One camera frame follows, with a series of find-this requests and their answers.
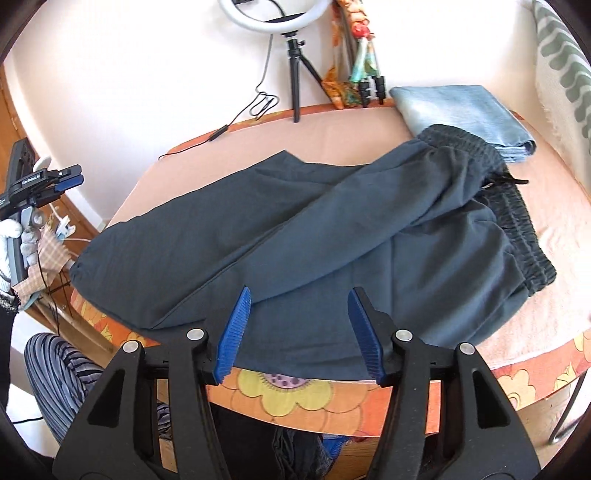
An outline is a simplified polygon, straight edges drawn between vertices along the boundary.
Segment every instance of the person's leg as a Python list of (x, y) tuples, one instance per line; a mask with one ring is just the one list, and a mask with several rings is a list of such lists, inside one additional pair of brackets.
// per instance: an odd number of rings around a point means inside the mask
[[(27, 375), (39, 410), (59, 444), (103, 368), (52, 333), (33, 336), (25, 347)], [(158, 402), (158, 432), (170, 439), (170, 411)]]

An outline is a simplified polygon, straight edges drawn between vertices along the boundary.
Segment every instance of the chair leg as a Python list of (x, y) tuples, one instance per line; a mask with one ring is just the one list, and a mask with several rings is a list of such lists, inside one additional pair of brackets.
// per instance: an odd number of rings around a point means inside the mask
[(565, 409), (564, 413), (561, 415), (561, 417), (559, 418), (558, 423), (556, 424), (556, 427), (554, 428), (554, 430), (552, 430), (552, 433), (550, 434), (550, 438), (548, 438), (548, 445), (554, 445), (555, 443), (560, 442), (568, 434), (570, 434), (570, 432), (572, 432), (576, 428), (576, 426), (579, 424), (580, 419), (577, 419), (571, 425), (569, 425), (568, 427), (566, 427), (564, 430), (561, 431), (561, 429), (564, 425), (564, 422), (566, 421), (566, 418), (569, 416), (570, 411), (573, 409), (574, 402), (577, 400), (577, 397), (579, 396), (579, 392), (581, 391), (581, 387), (583, 386), (583, 382), (584, 382), (586, 376), (587, 376), (587, 371), (585, 373), (583, 373), (583, 375), (581, 375), (579, 377), (579, 379), (577, 380), (577, 384), (574, 386), (573, 395), (570, 397), (569, 403), (566, 405), (566, 409)]

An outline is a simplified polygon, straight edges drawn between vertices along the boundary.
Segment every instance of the white glove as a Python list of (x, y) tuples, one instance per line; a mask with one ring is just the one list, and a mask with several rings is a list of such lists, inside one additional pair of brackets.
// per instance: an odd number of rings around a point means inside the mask
[(38, 261), (37, 243), (40, 232), (36, 229), (28, 229), (23, 233), (22, 226), (15, 220), (6, 219), (0, 222), (0, 292), (11, 292), (10, 264), (8, 262), (8, 238), (18, 238), (22, 235), (21, 252), (29, 265)]

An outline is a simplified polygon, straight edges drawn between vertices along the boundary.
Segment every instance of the white cable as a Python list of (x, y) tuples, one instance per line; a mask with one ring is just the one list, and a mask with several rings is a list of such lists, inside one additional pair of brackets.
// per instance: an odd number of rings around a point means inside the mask
[(221, 9), (235, 24), (255, 32), (273, 34), (286, 33), (307, 27), (318, 20), (332, 3), (332, 0), (316, 0), (305, 14), (284, 22), (263, 22), (243, 14), (232, 0), (218, 0)]
[(51, 164), (51, 157), (50, 156), (40, 158), (39, 160), (37, 160), (35, 162), (35, 165), (33, 165), (33, 171), (39, 171), (42, 168), (49, 168), (50, 164)]
[(56, 210), (56, 208), (53, 206), (53, 204), (52, 204), (52, 203), (50, 203), (50, 204), (49, 204), (49, 208), (51, 209), (51, 211), (53, 212), (53, 214), (54, 214), (54, 215), (57, 217), (57, 219), (58, 219), (59, 221), (62, 221), (62, 220), (63, 220), (63, 218), (62, 218), (62, 217), (60, 217), (60, 216), (57, 214), (57, 210)]

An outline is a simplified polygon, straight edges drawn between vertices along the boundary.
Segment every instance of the metal screw head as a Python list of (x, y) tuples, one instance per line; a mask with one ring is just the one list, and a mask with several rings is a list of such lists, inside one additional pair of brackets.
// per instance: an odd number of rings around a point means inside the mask
[(471, 343), (464, 342), (460, 345), (460, 351), (465, 355), (474, 355), (476, 349), (474, 348), (474, 345), (472, 345)]
[(205, 332), (201, 328), (194, 328), (187, 332), (189, 340), (201, 340), (205, 336)]
[(413, 339), (413, 334), (408, 330), (398, 330), (396, 332), (396, 338), (401, 342), (410, 342)]
[(130, 340), (129, 342), (125, 342), (123, 345), (123, 351), (125, 353), (133, 353), (139, 348), (139, 343), (135, 340)]

